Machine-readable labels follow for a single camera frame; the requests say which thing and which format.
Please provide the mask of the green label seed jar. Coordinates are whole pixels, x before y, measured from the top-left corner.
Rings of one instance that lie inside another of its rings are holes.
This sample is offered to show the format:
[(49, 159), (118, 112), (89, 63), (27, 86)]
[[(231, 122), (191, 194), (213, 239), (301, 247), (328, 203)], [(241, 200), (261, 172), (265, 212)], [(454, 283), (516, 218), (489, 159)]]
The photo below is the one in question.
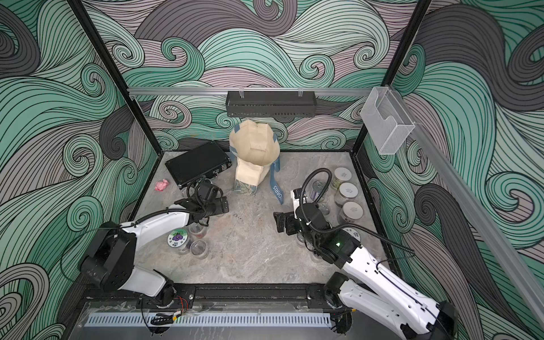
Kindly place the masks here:
[(333, 178), (331, 180), (331, 187), (334, 190), (337, 190), (340, 185), (343, 183), (350, 181), (352, 178), (352, 172), (350, 169), (347, 169), (346, 167), (337, 167), (333, 171)]

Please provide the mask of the clear plastic seed jar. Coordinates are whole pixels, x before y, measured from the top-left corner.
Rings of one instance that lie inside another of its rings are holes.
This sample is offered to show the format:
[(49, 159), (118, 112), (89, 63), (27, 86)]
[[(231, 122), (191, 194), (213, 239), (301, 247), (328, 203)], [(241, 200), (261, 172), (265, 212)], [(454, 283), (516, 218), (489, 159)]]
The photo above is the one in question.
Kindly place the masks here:
[(188, 227), (189, 234), (196, 239), (202, 239), (208, 232), (208, 227), (194, 223)]

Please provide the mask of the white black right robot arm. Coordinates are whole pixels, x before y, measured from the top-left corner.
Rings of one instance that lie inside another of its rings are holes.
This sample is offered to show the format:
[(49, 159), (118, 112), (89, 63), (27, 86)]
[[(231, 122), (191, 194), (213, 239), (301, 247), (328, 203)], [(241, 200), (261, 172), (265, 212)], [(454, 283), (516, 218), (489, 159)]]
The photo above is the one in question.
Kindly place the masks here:
[(401, 339), (454, 339), (458, 313), (448, 301), (437, 302), (389, 270), (365, 248), (354, 231), (379, 235), (353, 223), (333, 228), (320, 211), (307, 215), (275, 212), (276, 229), (300, 235), (305, 246), (338, 271), (324, 287), (330, 307), (356, 310), (379, 322)]

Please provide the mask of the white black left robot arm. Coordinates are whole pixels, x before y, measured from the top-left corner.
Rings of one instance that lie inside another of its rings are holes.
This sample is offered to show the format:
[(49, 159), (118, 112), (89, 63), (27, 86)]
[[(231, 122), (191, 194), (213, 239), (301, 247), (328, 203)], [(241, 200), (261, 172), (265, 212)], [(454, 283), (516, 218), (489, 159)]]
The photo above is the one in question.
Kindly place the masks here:
[(174, 284), (157, 271), (136, 266), (137, 250), (169, 232), (228, 211), (225, 197), (203, 205), (192, 199), (181, 199), (134, 221), (105, 222), (82, 256), (79, 270), (104, 293), (127, 290), (163, 300), (158, 305), (168, 305), (174, 298)]

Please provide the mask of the beige canvas tote bag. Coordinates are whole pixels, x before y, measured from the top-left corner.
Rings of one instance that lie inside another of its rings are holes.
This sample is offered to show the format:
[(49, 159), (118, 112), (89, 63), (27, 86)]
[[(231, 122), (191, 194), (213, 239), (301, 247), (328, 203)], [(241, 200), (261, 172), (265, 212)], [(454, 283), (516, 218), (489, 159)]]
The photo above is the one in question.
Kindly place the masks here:
[(229, 135), (229, 151), (236, 157), (234, 191), (254, 196), (259, 185), (270, 176), (269, 183), (279, 203), (285, 195), (275, 180), (280, 171), (280, 144), (276, 133), (266, 123), (245, 120)]

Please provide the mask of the purple eggplant label jar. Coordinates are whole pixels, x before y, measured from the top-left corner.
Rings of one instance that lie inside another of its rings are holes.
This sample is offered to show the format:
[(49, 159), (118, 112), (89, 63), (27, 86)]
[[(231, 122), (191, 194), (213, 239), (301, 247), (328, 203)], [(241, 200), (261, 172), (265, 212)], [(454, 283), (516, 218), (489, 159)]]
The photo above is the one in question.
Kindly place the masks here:
[(167, 244), (178, 253), (187, 254), (191, 244), (189, 233), (184, 228), (175, 229), (168, 234)]

